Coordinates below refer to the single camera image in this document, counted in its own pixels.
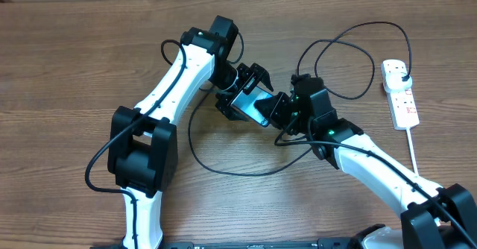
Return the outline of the blue Galaxy smartphone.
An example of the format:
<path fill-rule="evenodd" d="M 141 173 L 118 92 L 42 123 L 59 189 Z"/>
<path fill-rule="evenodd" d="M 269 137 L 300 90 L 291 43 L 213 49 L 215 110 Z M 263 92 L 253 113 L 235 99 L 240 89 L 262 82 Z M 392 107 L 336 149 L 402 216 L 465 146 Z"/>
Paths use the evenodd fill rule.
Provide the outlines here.
<path fill-rule="evenodd" d="M 231 102 L 231 106 L 235 111 L 238 111 L 247 118 L 254 120 L 262 127 L 267 127 L 269 121 L 254 107 L 254 103 L 258 100 L 271 98 L 272 94 L 266 92 L 259 86 L 256 86 L 252 92 L 247 95 L 240 92 Z"/>

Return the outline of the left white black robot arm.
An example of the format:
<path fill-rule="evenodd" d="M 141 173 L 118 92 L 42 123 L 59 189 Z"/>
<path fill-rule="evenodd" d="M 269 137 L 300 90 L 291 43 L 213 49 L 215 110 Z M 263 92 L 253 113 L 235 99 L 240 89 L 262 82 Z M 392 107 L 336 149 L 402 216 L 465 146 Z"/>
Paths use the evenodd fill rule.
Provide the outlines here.
<path fill-rule="evenodd" d="M 246 66 L 227 59 L 239 36 L 233 20 L 223 16 L 216 16 L 207 31 L 190 28 L 156 88 L 133 109 L 119 107 L 113 114 L 107 168 L 126 202 L 122 248 L 160 246 L 157 217 L 162 192 L 177 167 L 177 125 L 206 81 L 217 87 L 216 107 L 229 120 L 252 119 L 268 126 L 254 106 L 271 96 L 268 72 L 256 63 Z"/>

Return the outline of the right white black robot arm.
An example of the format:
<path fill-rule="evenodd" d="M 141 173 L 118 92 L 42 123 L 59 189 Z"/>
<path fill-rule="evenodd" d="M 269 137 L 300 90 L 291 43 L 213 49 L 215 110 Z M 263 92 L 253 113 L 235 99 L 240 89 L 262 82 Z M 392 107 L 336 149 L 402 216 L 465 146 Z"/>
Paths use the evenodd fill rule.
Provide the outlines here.
<path fill-rule="evenodd" d="M 401 228 L 384 224 L 357 233 L 349 248 L 475 248 L 476 203 L 464 187 L 444 188 L 403 166 L 364 131 L 340 119 L 320 78 L 295 75 L 291 92 L 255 102 L 283 133 L 305 134 L 321 160 L 363 183 L 399 217 Z"/>

